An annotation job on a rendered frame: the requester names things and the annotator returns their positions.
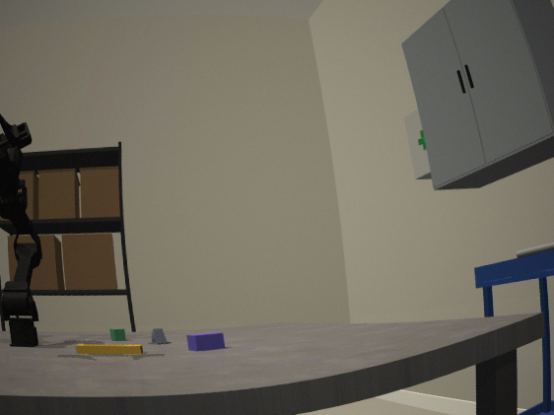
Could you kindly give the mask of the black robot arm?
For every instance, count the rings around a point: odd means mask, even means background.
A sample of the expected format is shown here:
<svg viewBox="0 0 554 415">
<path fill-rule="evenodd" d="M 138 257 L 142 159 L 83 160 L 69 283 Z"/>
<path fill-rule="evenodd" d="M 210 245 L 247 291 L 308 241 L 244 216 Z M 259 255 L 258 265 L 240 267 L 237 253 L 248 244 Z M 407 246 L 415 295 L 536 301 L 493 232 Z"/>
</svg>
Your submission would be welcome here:
<svg viewBox="0 0 554 415">
<path fill-rule="evenodd" d="M 16 274 L 12 282 L 7 281 L 1 296 L 1 307 L 4 321 L 9 321 L 12 347 L 35 347 L 38 345 L 34 321 L 38 320 L 35 301 L 31 295 L 30 283 L 33 269 L 39 266 L 42 259 L 40 238 L 34 230 L 26 209 L 27 187 L 25 180 L 19 179 L 23 153 L 17 147 L 7 149 L 14 171 L 12 176 L 0 182 L 0 216 L 10 220 L 16 227 L 14 242 L 15 257 L 18 261 Z M 18 192 L 22 189 L 22 192 Z M 29 234 L 35 243 L 17 243 L 21 234 Z M 12 315 L 31 316 L 31 318 L 10 318 Z"/>
</svg>

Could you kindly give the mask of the yellow bar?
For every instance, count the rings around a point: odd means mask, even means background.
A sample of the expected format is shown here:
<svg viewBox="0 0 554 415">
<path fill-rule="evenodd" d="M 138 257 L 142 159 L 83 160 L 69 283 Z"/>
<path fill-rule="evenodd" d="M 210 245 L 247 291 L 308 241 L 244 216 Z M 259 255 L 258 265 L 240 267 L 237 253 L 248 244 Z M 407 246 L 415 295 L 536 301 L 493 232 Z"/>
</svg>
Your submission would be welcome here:
<svg viewBox="0 0 554 415">
<path fill-rule="evenodd" d="M 142 345 L 98 345 L 98 344 L 78 344 L 76 346 L 77 354 L 142 354 Z"/>
</svg>

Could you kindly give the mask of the purple rectangular block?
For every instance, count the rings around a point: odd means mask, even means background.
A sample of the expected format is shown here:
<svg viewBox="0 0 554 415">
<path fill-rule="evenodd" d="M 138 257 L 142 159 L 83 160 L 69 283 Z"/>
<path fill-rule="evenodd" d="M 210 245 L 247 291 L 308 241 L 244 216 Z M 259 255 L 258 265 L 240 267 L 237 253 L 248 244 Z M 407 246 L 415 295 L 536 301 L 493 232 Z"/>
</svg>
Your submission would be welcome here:
<svg viewBox="0 0 554 415">
<path fill-rule="evenodd" d="M 187 335 L 188 350 L 207 351 L 225 349 L 224 335 L 222 332 Z"/>
</svg>

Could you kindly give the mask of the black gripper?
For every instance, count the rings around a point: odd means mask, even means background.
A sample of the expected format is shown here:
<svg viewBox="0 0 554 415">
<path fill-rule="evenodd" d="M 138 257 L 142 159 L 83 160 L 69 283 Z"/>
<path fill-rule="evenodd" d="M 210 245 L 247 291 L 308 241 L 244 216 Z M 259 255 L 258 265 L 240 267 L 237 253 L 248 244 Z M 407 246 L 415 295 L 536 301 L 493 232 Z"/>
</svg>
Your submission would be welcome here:
<svg viewBox="0 0 554 415">
<path fill-rule="evenodd" d="M 0 124 L 7 139 L 0 142 L 0 182 L 8 180 L 14 171 L 7 149 L 17 147 L 18 150 L 32 144 L 32 137 L 25 122 L 10 125 L 0 113 Z"/>
</svg>

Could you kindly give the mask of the small green block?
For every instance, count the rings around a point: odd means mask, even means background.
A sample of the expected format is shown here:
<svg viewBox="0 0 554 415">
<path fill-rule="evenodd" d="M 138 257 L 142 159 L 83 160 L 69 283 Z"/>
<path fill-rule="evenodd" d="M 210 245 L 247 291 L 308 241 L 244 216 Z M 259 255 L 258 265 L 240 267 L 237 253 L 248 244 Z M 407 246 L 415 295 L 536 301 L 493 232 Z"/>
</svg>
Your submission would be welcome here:
<svg viewBox="0 0 554 415">
<path fill-rule="evenodd" d="M 111 341 L 126 341 L 125 339 L 125 331 L 124 331 L 124 328 L 123 329 L 119 329 L 119 328 L 116 328 L 116 329 L 110 329 L 110 338 L 111 338 Z"/>
</svg>

